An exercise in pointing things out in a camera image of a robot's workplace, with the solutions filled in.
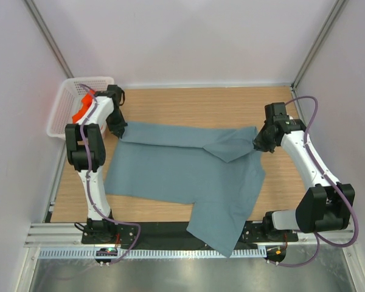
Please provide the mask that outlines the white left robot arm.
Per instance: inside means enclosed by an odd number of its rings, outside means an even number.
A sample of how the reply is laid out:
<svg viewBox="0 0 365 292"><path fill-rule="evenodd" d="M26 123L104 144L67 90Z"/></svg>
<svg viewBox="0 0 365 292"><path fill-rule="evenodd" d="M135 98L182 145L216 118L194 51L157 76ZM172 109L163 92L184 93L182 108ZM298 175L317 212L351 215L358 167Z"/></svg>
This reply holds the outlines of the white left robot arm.
<svg viewBox="0 0 365 292"><path fill-rule="evenodd" d="M101 91L85 84L80 87L85 91L81 107L64 129L68 163L81 179L88 206L86 223L76 222L74 226L82 232L83 244L118 245L121 233L130 230L128 242L135 245L140 225L114 219L103 184L106 161L103 131L109 128L117 137L123 136L127 123L120 106L125 102L125 92L118 85L108 85Z"/></svg>

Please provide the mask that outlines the grey-blue t shirt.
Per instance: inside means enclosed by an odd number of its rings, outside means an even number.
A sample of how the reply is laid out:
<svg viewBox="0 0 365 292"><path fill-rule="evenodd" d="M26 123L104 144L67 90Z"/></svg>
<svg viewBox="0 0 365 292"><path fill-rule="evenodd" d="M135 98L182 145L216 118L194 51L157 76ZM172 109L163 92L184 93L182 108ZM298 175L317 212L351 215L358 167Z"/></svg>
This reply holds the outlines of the grey-blue t shirt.
<svg viewBox="0 0 365 292"><path fill-rule="evenodd" d="M231 256L265 179L256 127L195 128L130 122L105 192L193 206L187 231Z"/></svg>

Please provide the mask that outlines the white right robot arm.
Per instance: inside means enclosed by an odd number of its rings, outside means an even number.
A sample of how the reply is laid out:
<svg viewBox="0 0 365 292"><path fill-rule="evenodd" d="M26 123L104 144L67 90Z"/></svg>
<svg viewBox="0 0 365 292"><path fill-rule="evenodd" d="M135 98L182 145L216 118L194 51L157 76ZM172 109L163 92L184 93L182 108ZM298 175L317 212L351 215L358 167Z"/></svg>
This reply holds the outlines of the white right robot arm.
<svg viewBox="0 0 365 292"><path fill-rule="evenodd" d="M300 119L287 114L283 102L265 106L265 121L253 142L255 150L274 152L282 147L298 170L306 193L295 210L267 212L263 218L269 231L338 231L349 225L355 190L332 174L315 150Z"/></svg>

